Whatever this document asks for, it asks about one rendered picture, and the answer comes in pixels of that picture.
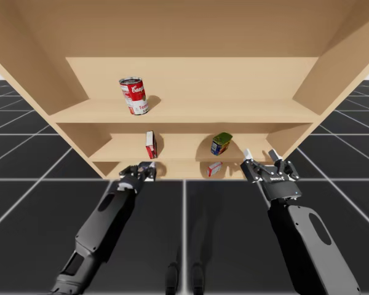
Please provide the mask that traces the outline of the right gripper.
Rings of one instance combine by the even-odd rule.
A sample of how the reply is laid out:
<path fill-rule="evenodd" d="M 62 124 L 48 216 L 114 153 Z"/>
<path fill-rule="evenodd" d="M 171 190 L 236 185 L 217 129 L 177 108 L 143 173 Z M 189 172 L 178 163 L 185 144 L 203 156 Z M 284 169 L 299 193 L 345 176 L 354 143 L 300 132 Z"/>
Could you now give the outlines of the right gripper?
<path fill-rule="evenodd" d="M 284 160 L 275 149 L 268 152 L 274 165 L 265 166 L 257 162 L 249 149 L 244 150 L 244 161 L 240 167 L 246 179 L 251 182 L 261 182 L 266 198 L 271 202 L 277 199 L 297 199 L 302 192 L 296 182 L 300 176 L 289 160 Z"/>

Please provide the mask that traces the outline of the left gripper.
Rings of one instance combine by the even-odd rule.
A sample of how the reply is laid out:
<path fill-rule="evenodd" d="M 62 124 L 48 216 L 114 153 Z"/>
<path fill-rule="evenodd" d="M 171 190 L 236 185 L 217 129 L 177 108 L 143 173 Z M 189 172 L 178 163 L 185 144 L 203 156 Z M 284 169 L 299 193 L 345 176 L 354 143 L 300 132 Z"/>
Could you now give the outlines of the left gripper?
<path fill-rule="evenodd" d="M 145 181 L 145 169 L 139 165 L 129 165 L 119 172 L 118 186 L 137 186 Z"/>

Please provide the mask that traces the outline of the red and white can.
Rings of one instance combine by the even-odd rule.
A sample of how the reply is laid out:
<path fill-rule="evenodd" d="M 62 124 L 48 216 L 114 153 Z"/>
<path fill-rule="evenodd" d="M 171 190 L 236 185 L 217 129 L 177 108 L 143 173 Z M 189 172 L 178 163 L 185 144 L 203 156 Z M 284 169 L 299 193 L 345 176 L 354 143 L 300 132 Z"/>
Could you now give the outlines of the red and white can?
<path fill-rule="evenodd" d="M 127 77 L 119 80 L 130 113 L 139 116 L 149 111 L 143 80 L 140 77 Z"/>

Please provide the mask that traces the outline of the pale wooden shelf unit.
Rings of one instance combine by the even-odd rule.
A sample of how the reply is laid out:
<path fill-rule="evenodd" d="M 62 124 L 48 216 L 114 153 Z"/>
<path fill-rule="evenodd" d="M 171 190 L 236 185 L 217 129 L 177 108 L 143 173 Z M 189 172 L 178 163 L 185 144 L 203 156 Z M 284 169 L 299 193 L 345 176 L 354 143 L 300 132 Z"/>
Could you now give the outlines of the pale wooden shelf unit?
<path fill-rule="evenodd" d="M 368 74 L 369 0 L 0 0 L 0 75 L 105 179 L 149 130 L 159 178 L 241 179 L 245 149 L 290 155 Z"/>

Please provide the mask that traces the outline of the red and white carton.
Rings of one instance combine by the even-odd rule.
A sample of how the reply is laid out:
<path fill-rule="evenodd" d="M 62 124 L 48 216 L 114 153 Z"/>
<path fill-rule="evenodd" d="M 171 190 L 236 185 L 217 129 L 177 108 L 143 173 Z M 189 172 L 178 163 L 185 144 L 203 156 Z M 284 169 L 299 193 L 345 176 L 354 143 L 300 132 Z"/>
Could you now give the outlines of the red and white carton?
<path fill-rule="evenodd" d="M 215 163 L 210 164 L 207 167 L 207 176 L 211 177 L 215 175 L 216 173 L 218 173 L 222 167 L 222 164 L 223 164 L 222 162 L 215 162 Z"/>

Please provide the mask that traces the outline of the green and blue rectangular can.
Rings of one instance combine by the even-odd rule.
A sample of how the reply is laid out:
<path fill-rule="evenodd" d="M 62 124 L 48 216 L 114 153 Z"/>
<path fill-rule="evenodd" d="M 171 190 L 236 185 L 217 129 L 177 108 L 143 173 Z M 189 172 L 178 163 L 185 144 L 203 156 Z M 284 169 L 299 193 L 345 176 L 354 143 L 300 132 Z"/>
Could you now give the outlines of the green and blue rectangular can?
<path fill-rule="evenodd" d="M 211 153 L 213 155 L 220 155 L 225 150 L 227 150 L 230 142 L 232 140 L 232 135 L 227 132 L 222 132 L 217 134 L 212 139 Z"/>

